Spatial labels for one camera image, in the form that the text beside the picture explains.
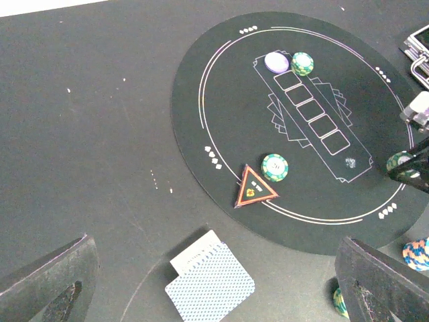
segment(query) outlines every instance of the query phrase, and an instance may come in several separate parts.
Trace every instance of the round black mat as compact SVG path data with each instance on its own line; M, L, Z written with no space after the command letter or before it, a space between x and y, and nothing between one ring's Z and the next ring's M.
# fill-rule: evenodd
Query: round black mat
M274 77L263 57L314 59L307 77ZM186 53L174 81L172 119L186 163L232 218L273 242L333 255L343 236L381 247L427 204L385 176L394 153L420 140L399 118L414 93L355 36L291 13L252 13L215 26ZM282 155L286 179L272 201L234 209L245 164Z

